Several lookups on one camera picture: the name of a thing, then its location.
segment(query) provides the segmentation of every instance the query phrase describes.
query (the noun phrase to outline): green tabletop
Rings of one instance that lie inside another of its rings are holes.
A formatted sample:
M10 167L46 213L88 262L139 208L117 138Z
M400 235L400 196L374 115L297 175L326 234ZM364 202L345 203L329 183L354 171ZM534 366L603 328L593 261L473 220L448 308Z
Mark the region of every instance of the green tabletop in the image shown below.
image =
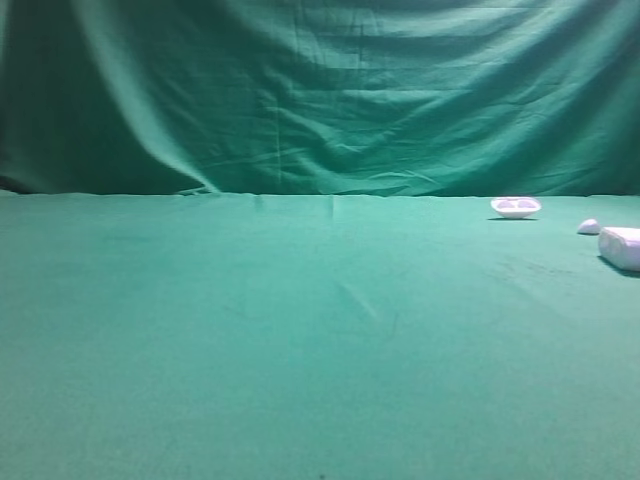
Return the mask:
M2 480L622 480L640 198L0 197Z

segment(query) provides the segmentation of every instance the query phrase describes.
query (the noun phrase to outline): white dish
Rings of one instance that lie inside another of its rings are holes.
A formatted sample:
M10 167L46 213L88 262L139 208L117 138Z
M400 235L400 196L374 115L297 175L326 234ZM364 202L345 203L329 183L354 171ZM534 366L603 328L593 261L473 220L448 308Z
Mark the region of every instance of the white dish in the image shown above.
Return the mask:
M491 200L491 208L504 218L526 218L539 212L542 205L533 197L497 197Z

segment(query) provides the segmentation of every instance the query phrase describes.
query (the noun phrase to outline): green fabric curtain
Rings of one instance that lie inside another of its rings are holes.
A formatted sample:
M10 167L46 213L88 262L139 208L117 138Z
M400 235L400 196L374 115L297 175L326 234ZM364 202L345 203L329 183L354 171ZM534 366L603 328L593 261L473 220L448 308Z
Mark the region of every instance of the green fabric curtain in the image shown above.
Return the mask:
M639 0L1 4L5 185L640 193Z

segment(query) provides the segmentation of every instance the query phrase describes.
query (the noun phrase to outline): green felt surface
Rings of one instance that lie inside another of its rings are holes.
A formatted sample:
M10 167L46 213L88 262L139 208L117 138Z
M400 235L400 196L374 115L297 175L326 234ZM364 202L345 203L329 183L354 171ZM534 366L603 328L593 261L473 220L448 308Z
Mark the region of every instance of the green felt surface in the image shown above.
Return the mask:
M636 479L640 198L0 198L2 480Z
M2 0L0 188L638 194L638 32L638 0Z

